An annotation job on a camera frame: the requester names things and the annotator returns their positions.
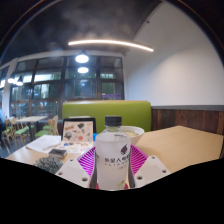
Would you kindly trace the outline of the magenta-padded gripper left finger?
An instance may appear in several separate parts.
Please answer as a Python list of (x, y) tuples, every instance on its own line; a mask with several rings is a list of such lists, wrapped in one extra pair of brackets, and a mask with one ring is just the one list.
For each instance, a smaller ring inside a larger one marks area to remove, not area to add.
[(95, 148), (91, 148), (79, 158), (68, 159), (56, 175), (84, 188), (96, 188)]

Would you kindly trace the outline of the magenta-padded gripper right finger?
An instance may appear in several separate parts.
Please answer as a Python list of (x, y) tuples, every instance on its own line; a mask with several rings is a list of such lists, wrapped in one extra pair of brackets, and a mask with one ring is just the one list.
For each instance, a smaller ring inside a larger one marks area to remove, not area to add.
[(140, 188), (170, 174), (168, 168), (155, 155), (147, 156), (131, 146), (129, 187)]

